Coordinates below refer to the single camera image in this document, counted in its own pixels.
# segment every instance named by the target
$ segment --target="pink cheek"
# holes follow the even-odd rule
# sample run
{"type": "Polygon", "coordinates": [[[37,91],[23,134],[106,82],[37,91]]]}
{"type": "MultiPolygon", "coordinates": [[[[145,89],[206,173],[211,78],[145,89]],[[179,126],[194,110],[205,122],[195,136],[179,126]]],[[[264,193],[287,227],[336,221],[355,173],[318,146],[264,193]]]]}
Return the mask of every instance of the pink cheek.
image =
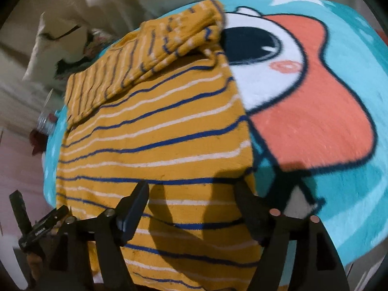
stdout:
{"type": "Polygon", "coordinates": [[[292,60],[283,60],[272,62],[269,67],[273,70],[276,70],[280,73],[290,74],[297,73],[302,70],[302,64],[297,61],[292,60]]]}

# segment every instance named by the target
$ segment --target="white stripe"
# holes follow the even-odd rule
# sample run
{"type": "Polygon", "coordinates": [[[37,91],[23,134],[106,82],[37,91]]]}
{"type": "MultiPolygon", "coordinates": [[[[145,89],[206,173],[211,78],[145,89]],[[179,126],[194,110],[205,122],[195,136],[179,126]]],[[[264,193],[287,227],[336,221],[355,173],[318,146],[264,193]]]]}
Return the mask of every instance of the white stripe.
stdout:
{"type": "Polygon", "coordinates": [[[121,56],[121,64],[120,64],[120,75],[118,77],[118,80],[121,82],[121,78],[123,76],[123,72],[124,72],[124,67],[125,67],[125,59],[127,58],[127,54],[128,54],[128,51],[129,51],[130,47],[127,47],[123,53],[123,55],[121,56]]]}
{"type": "Polygon", "coordinates": [[[209,78],[204,78],[204,79],[193,80],[193,81],[191,81],[191,82],[189,82],[189,83],[187,83],[187,84],[185,84],[185,85],[183,85],[183,86],[180,86],[180,87],[178,87],[178,88],[171,89],[171,90],[167,91],[166,93],[164,93],[164,94],[162,94],[162,95],[160,95],[160,96],[158,96],[158,97],[155,97],[155,98],[152,98],[152,99],[148,99],[148,100],[142,100],[142,101],[138,102],[138,103],[135,104],[135,105],[132,105],[132,106],[127,107],[127,108],[123,108],[123,109],[121,109],[119,112],[110,113],[110,114],[108,114],[108,115],[100,115],[99,117],[96,118],[96,120],[95,120],[94,122],[92,122],[92,123],[91,123],[89,126],[87,126],[85,129],[82,129],[82,130],[80,130],[80,131],[75,132],[75,133],[73,134],[72,138],[74,138],[76,135],[79,135],[80,133],[84,132],[84,131],[87,130],[88,128],[94,127],[94,126],[96,125],[97,121],[98,121],[100,118],[112,118],[112,117],[116,117],[116,116],[118,116],[118,115],[120,115],[120,114],[122,114],[122,113],[124,113],[124,112],[126,112],[126,111],[131,111],[131,110],[133,110],[133,109],[135,109],[135,108],[137,108],[137,107],[139,107],[139,106],[141,106],[141,105],[143,105],[143,104],[156,102],[156,101],[158,101],[158,100],[160,100],[160,99],[162,99],[162,98],[165,98],[165,97],[169,96],[170,94],[173,94],[173,93],[176,93],[176,92],[179,92],[179,91],[183,91],[183,90],[185,90],[185,89],[187,89],[187,88],[189,88],[189,87],[191,87],[191,86],[194,86],[194,85],[196,85],[196,84],[198,84],[198,83],[201,83],[201,82],[212,82],[212,81],[214,81],[214,80],[219,79],[221,76],[222,76],[222,74],[219,73],[218,75],[216,75],[216,76],[214,76],[214,77],[209,77],[209,78]]]}
{"type": "MultiPolygon", "coordinates": [[[[125,49],[125,54],[123,55],[123,56],[121,56],[121,72],[120,72],[120,76],[119,76],[119,80],[121,80],[121,77],[123,76],[123,71],[124,71],[124,65],[125,65],[125,58],[126,58],[126,56],[127,56],[127,52],[129,51],[129,47],[127,47],[126,49],[125,49]]],[[[151,56],[154,58],[154,61],[156,61],[157,59],[155,58],[155,54],[154,53],[152,53],[151,54],[151,56]]],[[[195,65],[201,65],[202,64],[202,62],[206,62],[207,61],[207,59],[201,59],[201,60],[199,60],[199,61],[196,61],[195,62],[195,65]]],[[[185,66],[183,66],[183,67],[180,67],[180,68],[178,68],[178,69],[176,69],[174,72],[175,73],[179,73],[179,72],[181,72],[181,71],[184,71],[185,69],[187,69],[187,68],[189,68],[189,67],[191,67],[191,66],[193,66],[193,64],[192,63],[190,63],[190,64],[187,64],[187,65],[185,65],[185,66]]],[[[84,129],[82,129],[82,130],[80,130],[80,131],[72,131],[70,134],[71,134],[71,136],[69,136],[69,138],[68,139],[72,139],[73,137],[75,137],[75,136],[77,136],[77,135],[79,135],[79,134],[81,134],[81,133],[83,133],[85,130],[87,130],[88,128],[90,128],[90,127],[92,127],[92,126],[94,126],[95,124],[96,124],[96,122],[97,122],[97,120],[96,121],[94,121],[92,124],[90,124],[89,126],[87,126],[87,127],[85,127],[84,129]]]]}
{"type": "Polygon", "coordinates": [[[205,5],[203,2],[199,2],[199,6],[200,6],[202,9],[206,9],[206,5],[205,5]]]}
{"type": "Polygon", "coordinates": [[[89,82],[90,82],[90,80],[91,80],[91,78],[92,78],[92,75],[94,75],[94,72],[95,72],[95,71],[93,71],[93,73],[91,73],[91,71],[89,71],[89,75],[88,75],[87,79],[85,80],[86,88],[89,88],[89,82]]]}
{"type": "Polygon", "coordinates": [[[78,152],[80,150],[88,148],[89,146],[91,146],[95,142],[118,141],[118,140],[135,138],[135,137],[137,137],[139,135],[142,135],[142,134],[145,134],[145,133],[149,133],[149,132],[152,132],[152,131],[155,131],[155,130],[158,130],[158,129],[161,129],[161,128],[165,128],[165,127],[168,127],[168,126],[172,126],[174,124],[179,124],[179,123],[186,122],[186,121],[189,121],[189,120],[192,120],[192,119],[202,118],[202,117],[206,117],[206,116],[210,116],[210,115],[216,115],[216,114],[222,113],[222,112],[226,111],[227,109],[229,109],[230,107],[232,107],[234,102],[237,99],[239,99],[239,98],[240,98],[240,95],[239,94],[235,94],[234,96],[232,96],[232,98],[230,99],[230,101],[226,105],[221,106],[219,108],[212,109],[210,111],[206,111],[206,112],[202,112],[202,113],[195,113],[194,115],[189,115],[189,116],[182,117],[180,119],[175,119],[175,120],[171,120],[171,121],[168,121],[168,122],[164,122],[162,124],[158,124],[158,125],[153,126],[153,127],[145,128],[145,129],[139,130],[139,131],[134,132],[134,133],[128,133],[128,134],[121,135],[121,136],[116,136],[116,137],[96,138],[96,139],[93,139],[92,141],[90,141],[88,144],[86,144],[84,146],[81,146],[81,147],[79,147],[79,148],[77,148],[77,149],[75,149],[73,151],[63,152],[62,154],[65,155],[65,156],[66,155],[71,155],[71,154],[73,154],[75,152],[78,152]]]}
{"type": "MultiPolygon", "coordinates": [[[[86,187],[64,187],[62,185],[57,185],[57,188],[66,190],[66,191],[86,191],[90,194],[100,197],[107,198],[117,198],[122,199],[125,196],[121,196],[114,193],[98,192],[91,190],[86,187]]],[[[233,201],[220,201],[220,200],[165,200],[165,199],[149,199],[149,204],[160,204],[160,205],[170,205],[170,206],[223,206],[223,205],[235,205],[233,201]]]]}
{"type": "MultiPolygon", "coordinates": [[[[167,232],[160,232],[160,231],[148,231],[146,229],[137,228],[136,233],[138,234],[144,234],[144,235],[151,235],[151,236],[160,236],[160,237],[168,237],[168,238],[175,238],[175,239],[185,239],[185,240],[197,240],[198,238],[193,235],[189,234],[174,234],[174,233],[167,233],[167,232]]],[[[236,251],[236,250],[243,250],[247,247],[251,246],[257,246],[258,243],[254,240],[246,241],[240,244],[235,245],[228,245],[228,246],[218,246],[214,244],[209,244],[205,241],[203,241],[206,245],[216,249],[216,250],[222,250],[222,251],[236,251]]]]}
{"type": "Polygon", "coordinates": [[[148,167],[160,167],[160,166],[170,166],[170,165],[178,165],[183,163],[192,163],[192,162],[200,162],[206,160],[214,160],[214,159],[231,159],[238,155],[240,155],[241,151],[251,145],[249,140],[245,140],[241,142],[240,146],[235,150],[228,152],[219,152],[219,153],[211,153],[211,154],[200,154],[195,156],[181,157],[178,159],[168,160],[168,161],[158,161],[158,162],[147,162],[147,163],[121,163],[121,162],[101,162],[98,164],[86,164],[79,165],[73,168],[58,168],[57,171],[62,171],[64,173],[70,173],[76,170],[82,170],[85,168],[99,168],[103,166],[119,166],[119,167],[130,167],[130,168],[148,168],[148,167]]]}
{"type": "MultiPolygon", "coordinates": [[[[133,265],[133,266],[144,268],[144,269],[156,270],[156,271],[170,271],[170,272],[174,272],[174,273],[177,273],[177,274],[180,273],[180,272],[176,271],[173,268],[149,266],[149,265],[145,265],[143,263],[139,263],[137,261],[133,261],[133,260],[129,260],[129,259],[124,259],[124,260],[129,265],[133,265]]],[[[181,271],[181,273],[187,275],[188,277],[191,276],[191,277],[196,277],[196,278],[199,278],[199,279],[202,279],[202,280],[208,280],[208,281],[218,281],[218,282],[221,282],[221,281],[239,281],[239,282],[242,282],[242,283],[250,283],[251,282],[250,280],[244,280],[244,279],[232,278],[232,277],[228,277],[228,278],[205,277],[205,276],[194,274],[194,273],[187,272],[187,271],[181,271]]]]}
{"type": "Polygon", "coordinates": [[[146,40],[147,40],[146,37],[143,37],[143,44],[140,47],[139,61],[137,63],[139,70],[140,70],[140,64],[142,63],[142,60],[143,60],[143,49],[144,49],[144,45],[146,44],[146,40]]]}
{"type": "Polygon", "coordinates": [[[150,199],[149,204],[161,204],[170,206],[224,206],[233,205],[234,201],[220,201],[220,200],[166,200],[166,199],[150,199]]]}

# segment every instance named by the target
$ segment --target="blue stripe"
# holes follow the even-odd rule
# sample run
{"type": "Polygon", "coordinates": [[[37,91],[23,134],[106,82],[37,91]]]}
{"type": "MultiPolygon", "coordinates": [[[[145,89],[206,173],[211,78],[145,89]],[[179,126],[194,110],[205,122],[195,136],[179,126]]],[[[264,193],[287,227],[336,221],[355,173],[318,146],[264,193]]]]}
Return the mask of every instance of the blue stripe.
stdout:
{"type": "Polygon", "coordinates": [[[89,100],[89,93],[90,91],[92,90],[93,88],[93,85],[95,85],[94,81],[96,80],[96,75],[97,75],[97,70],[98,70],[98,61],[96,62],[96,66],[95,66],[95,71],[94,71],[94,76],[93,76],[93,81],[92,81],[92,86],[90,87],[90,89],[88,90],[88,93],[86,95],[86,102],[85,102],[85,107],[83,108],[84,110],[86,110],[86,108],[88,107],[88,100],[89,100]]]}
{"type": "Polygon", "coordinates": [[[136,50],[138,41],[139,41],[139,39],[137,38],[136,41],[135,41],[135,44],[134,44],[134,46],[133,46],[133,49],[132,49],[132,51],[131,51],[131,63],[129,64],[129,68],[128,68],[127,72],[125,73],[123,79],[121,80],[121,88],[124,88],[124,81],[125,81],[125,79],[127,78],[127,75],[128,75],[128,73],[129,73],[129,71],[131,71],[131,69],[132,69],[133,55],[134,55],[134,53],[135,53],[135,50],[136,50]]]}
{"type": "Polygon", "coordinates": [[[170,18],[168,19],[168,24],[167,24],[167,31],[168,31],[168,32],[172,32],[172,29],[171,29],[171,26],[170,26],[171,22],[172,22],[172,17],[170,17],[170,18]]]}
{"type": "Polygon", "coordinates": [[[81,93],[80,93],[80,102],[78,104],[78,114],[80,114],[80,111],[81,111],[81,103],[82,103],[82,94],[83,94],[83,86],[85,85],[85,82],[86,82],[86,78],[88,76],[88,72],[89,72],[89,69],[86,70],[85,72],[85,79],[82,81],[82,86],[81,86],[81,93]]]}
{"type": "Polygon", "coordinates": [[[140,64],[140,70],[141,70],[141,72],[143,72],[143,73],[146,73],[147,71],[144,69],[144,64],[143,64],[143,62],[140,64]]]}
{"type": "Polygon", "coordinates": [[[103,78],[101,78],[100,84],[96,87],[96,90],[94,91],[94,98],[93,98],[93,100],[92,100],[92,103],[90,104],[91,108],[94,107],[94,100],[97,98],[97,95],[96,95],[96,94],[98,93],[98,89],[100,88],[100,86],[102,85],[102,83],[104,83],[104,79],[103,79],[103,78]]]}
{"type": "Polygon", "coordinates": [[[73,162],[76,162],[80,159],[86,159],[87,157],[90,157],[90,156],[93,156],[93,155],[96,155],[99,153],[118,153],[118,154],[137,153],[137,152],[157,148],[160,146],[170,146],[172,144],[177,144],[180,142],[186,142],[186,141],[191,141],[191,140],[205,138],[205,137],[221,136],[221,135],[224,135],[224,134],[236,129],[236,127],[239,125],[239,123],[243,122],[243,121],[247,121],[246,115],[241,115],[235,122],[231,123],[230,125],[228,125],[225,128],[222,128],[222,129],[212,129],[212,130],[196,132],[196,133],[192,133],[192,134],[189,134],[186,136],[171,138],[171,139],[167,139],[164,141],[158,141],[158,142],[154,142],[151,144],[139,146],[137,148],[123,148],[123,149],[104,148],[104,149],[90,152],[86,155],[76,157],[76,158],[69,160],[69,161],[59,161],[59,162],[63,163],[63,164],[73,163],[73,162]]]}
{"type": "MultiPolygon", "coordinates": [[[[108,61],[110,60],[111,56],[107,57],[106,58],[106,63],[104,64],[104,74],[102,75],[102,79],[101,79],[101,84],[102,82],[105,80],[105,76],[106,76],[106,65],[108,64],[108,61]]],[[[105,97],[105,100],[108,100],[108,97],[107,97],[107,90],[109,88],[109,86],[105,89],[104,91],[104,97],[105,97]]]]}
{"type": "Polygon", "coordinates": [[[211,2],[214,4],[214,6],[218,10],[218,12],[221,14],[221,16],[222,16],[222,26],[225,26],[225,13],[224,13],[224,11],[220,8],[220,6],[217,4],[216,1],[211,0],[211,2]]]}
{"type": "Polygon", "coordinates": [[[206,30],[205,39],[206,39],[206,41],[209,41],[209,37],[210,37],[210,34],[211,34],[211,29],[208,28],[208,27],[205,27],[205,30],[206,30]]]}
{"type": "Polygon", "coordinates": [[[147,280],[152,280],[152,281],[157,281],[157,282],[169,282],[169,283],[179,283],[179,284],[183,284],[185,287],[188,287],[190,289],[202,289],[202,287],[194,287],[194,286],[190,286],[189,284],[187,283],[184,283],[182,280],[174,280],[174,279],[156,279],[156,278],[150,278],[150,277],[144,277],[140,274],[138,274],[137,272],[134,272],[133,274],[143,278],[143,279],[147,279],[147,280]]]}
{"type": "Polygon", "coordinates": [[[77,144],[77,143],[81,142],[82,140],[84,140],[86,138],[89,138],[92,135],[93,132],[98,131],[98,130],[115,129],[115,128],[119,128],[119,127],[121,127],[121,126],[123,126],[125,124],[133,124],[134,122],[136,122],[138,120],[147,118],[147,117],[152,116],[152,115],[154,115],[156,113],[161,113],[163,111],[168,111],[170,109],[174,109],[176,107],[182,106],[182,105],[190,103],[190,102],[194,102],[194,101],[202,99],[202,98],[216,96],[216,95],[224,92],[228,88],[229,82],[232,81],[232,80],[234,80],[233,77],[228,78],[227,81],[226,81],[225,86],[223,88],[221,88],[221,89],[218,89],[218,90],[214,91],[214,92],[207,92],[207,93],[201,93],[201,94],[195,95],[195,96],[193,96],[191,98],[187,98],[187,99],[181,100],[181,101],[179,101],[177,103],[174,103],[174,104],[171,104],[169,106],[165,106],[165,107],[156,109],[155,111],[145,113],[145,114],[143,114],[141,116],[138,116],[138,117],[136,117],[134,119],[122,121],[119,124],[115,124],[115,125],[112,125],[112,126],[97,126],[97,127],[95,127],[92,130],[91,133],[87,134],[86,136],[80,138],[79,140],[73,141],[69,145],[62,145],[62,146],[64,148],[68,148],[68,147],[70,147],[70,146],[72,146],[74,144],[77,144]]]}
{"type": "Polygon", "coordinates": [[[150,44],[149,49],[148,49],[148,55],[151,54],[152,49],[154,48],[154,42],[155,42],[155,30],[152,30],[152,33],[151,33],[151,44],[150,44]]]}
{"type": "Polygon", "coordinates": [[[106,93],[107,93],[108,89],[112,86],[113,81],[114,81],[114,78],[116,77],[116,69],[117,69],[117,65],[118,65],[119,60],[120,60],[120,55],[121,55],[121,51],[122,51],[122,50],[123,50],[123,49],[120,49],[120,50],[119,50],[119,53],[117,54],[116,63],[114,64],[114,67],[113,67],[113,73],[112,73],[111,84],[105,89],[105,98],[107,98],[106,93]]]}
{"type": "Polygon", "coordinates": [[[162,46],[163,50],[168,54],[170,55],[171,54],[171,51],[168,50],[167,48],[167,43],[168,43],[168,38],[167,37],[164,37],[164,45],[162,46]]]}
{"type": "MultiPolygon", "coordinates": [[[[223,54],[224,54],[224,52],[222,52],[222,51],[219,51],[218,53],[216,53],[216,55],[223,55],[223,54]]],[[[214,66],[212,66],[212,65],[211,66],[208,66],[208,65],[196,65],[196,66],[190,67],[190,68],[188,68],[188,69],[186,69],[184,71],[178,72],[178,73],[168,77],[167,79],[164,79],[160,83],[155,84],[154,86],[152,86],[150,88],[140,89],[138,91],[133,92],[130,96],[128,96],[126,99],[122,100],[121,102],[118,102],[118,103],[115,103],[115,104],[109,104],[109,105],[102,105],[100,108],[116,107],[118,105],[121,105],[122,103],[126,102],[131,97],[133,97],[134,95],[139,94],[139,93],[150,92],[153,89],[157,88],[158,86],[160,86],[160,85],[166,83],[167,81],[170,81],[170,80],[172,80],[172,79],[174,79],[176,77],[179,77],[180,75],[185,74],[186,72],[189,72],[189,71],[192,71],[192,70],[203,70],[203,71],[206,71],[206,70],[212,70],[213,68],[214,68],[214,66]]]]}
{"type": "MultiPolygon", "coordinates": [[[[93,182],[103,183],[138,183],[142,178],[124,178],[124,177],[91,177],[84,175],[77,175],[75,177],[65,178],[57,176],[57,179],[73,182],[76,180],[90,180],[93,182]]],[[[181,186],[181,185],[195,185],[195,184],[229,184],[234,185],[241,178],[228,178],[228,177],[202,177],[202,178],[190,178],[190,179],[178,179],[178,180],[147,180],[150,184],[159,184],[166,186],[181,186]]]]}
{"type": "Polygon", "coordinates": [[[69,105],[69,102],[70,102],[70,99],[71,99],[71,95],[73,94],[74,82],[75,82],[75,73],[73,74],[73,81],[71,83],[71,91],[70,91],[69,99],[67,100],[66,105],[69,105]]]}
{"type": "MultiPolygon", "coordinates": [[[[69,200],[90,204],[92,206],[96,206],[96,207],[99,207],[99,208],[102,208],[102,209],[109,209],[109,208],[111,208],[111,207],[104,206],[103,204],[100,204],[100,203],[97,203],[97,202],[94,202],[94,201],[91,201],[91,200],[81,199],[81,198],[76,198],[76,197],[69,197],[69,196],[61,194],[59,192],[57,192],[57,195],[61,196],[63,198],[69,199],[69,200]]],[[[240,225],[240,224],[244,223],[244,220],[242,218],[239,218],[239,219],[236,219],[236,220],[233,220],[233,221],[230,221],[230,222],[170,223],[170,222],[166,222],[166,221],[160,220],[160,219],[158,219],[158,218],[156,218],[156,217],[154,217],[154,216],[152,216],[152,215],[150,215],[148,213],[143,213],[142,217],[143,218],[150,218],[150,219],[152,218],[152,219],[155,219],[155,220],[157,220],[159,222],[162,222],[162,223],[164,223],[166,225],[173,226],[173,227],[176,227],[176,228],[180,228],[182,230],[219,230],[219,229],[222,229],[222,228],[233,227],[235,225],[240,225]]]]}
{"type": "Polygon", "coordinates": [[[160,255],[162,257],[170,257],[170,258],[174,258],[174,259],[198,260],[198,261],[204,261],[206,263],[211,263],[211,264],[215,264],[215,265],[227,265],[227,266],[234,266],[234,267],[238,267],[238,268],[252,268],[252,267],[256,267],[259,263],[258,261],[254,261],[253,263],[237,263],[235,261],[228,260],[228,259],[215,259],[215,258],[211,258],[208,256],[202,256],[202,255],[176,254],[174,252],[156,250],[155,248],[138,246],[138,245],[133,245],[133,244],[125,244],[125,247],[131,248],[132,250],[149,252],[151,254],[160,255]]]}

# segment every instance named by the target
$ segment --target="black tool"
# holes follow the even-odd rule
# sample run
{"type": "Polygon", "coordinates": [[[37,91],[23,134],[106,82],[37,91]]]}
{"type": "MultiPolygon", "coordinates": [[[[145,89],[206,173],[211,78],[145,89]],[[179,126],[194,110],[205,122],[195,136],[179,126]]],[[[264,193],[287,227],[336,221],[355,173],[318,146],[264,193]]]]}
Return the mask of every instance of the black tool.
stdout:
{"type": "Polygon", "coordinates": [[[349,291],[338,253],[317,216],[296,219],[270,209],[245,182],[234,196],[251,237],[264,247],[248,291],[276,291],[283,273],[289,241],[297,241],[288,291],[349,291]]]}
{"type": "MultiPolygon", "coordinates": [[[[297,248],[289,291],[349,291],[336,249],[317,216],[296,219],[282,215],[279,210],[270,209],[263,198],[253,195],[245,182],[234,186],[234,195],[252,238],[264,247],[248,291],[277,290],[291,240],[297,241],[297,248]]],[[[14,200],[20,199],[19,194],[14,196],[17,196],[14,200]]],[[[115,209],[106,209],[93,219],[67,217],[34,290],[48,291],[53,286],[58,291],[92,290],[87,242],[95,241],[105,288],[136,291],[120,246],[133,238],[148,197],[149,186],[142,181],[115,209]]],[[[17,213],[23,235],[30,237],[30,233],[25,233],[29,228],[23,219],[25,208],[17,213]]],[[[48,215],[42,219],[40,229],[50,218],[48,215]]],[[[36,243],[33,240],[26,242],[27,249],[36,243]]]]}
{"type": "Polygon", "coordinates": [[[10,194],[9,200],[17,225],[22,232],[22,237],[19,240],[20,249],[23,252],[33,252],[44,260],[45,254],[39,244],[39,240],[50,232],[57,222],[69,213],[69,209],[66,206],[62,206],[59,209],[53,209],[48,215],[44,216],[32,226],[20,191],[16,190],[10,194]]]}
{"type": "Polygon", "coordinates": [[[52,253],[34,290],[52,290],[53,286],[57,291],[92,290],[87,242],[95,241],[105,288],[136,291],[120,246],[124,246],[135,234],[148,197],[148,183],[141,181],[115,209],[106,209],[92,219],[67,217],[55,237],[52,253]]]}

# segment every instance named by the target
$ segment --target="yellow striped towel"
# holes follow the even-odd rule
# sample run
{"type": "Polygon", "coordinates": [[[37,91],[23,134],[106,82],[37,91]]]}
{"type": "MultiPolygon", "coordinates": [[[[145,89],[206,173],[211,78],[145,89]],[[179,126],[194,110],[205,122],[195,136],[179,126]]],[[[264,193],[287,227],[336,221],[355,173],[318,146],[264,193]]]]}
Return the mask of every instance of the yellow striped towel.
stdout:
{"type": "Polygon", "coordinates": [[[232,191],[254,180],[247,118],[218,45],[224,21],[214,0],[150,20],[69,78],[57,205],[94,217],[148,180],[122,248],[136,284],[245,290],[260,257],[232,191]]]}

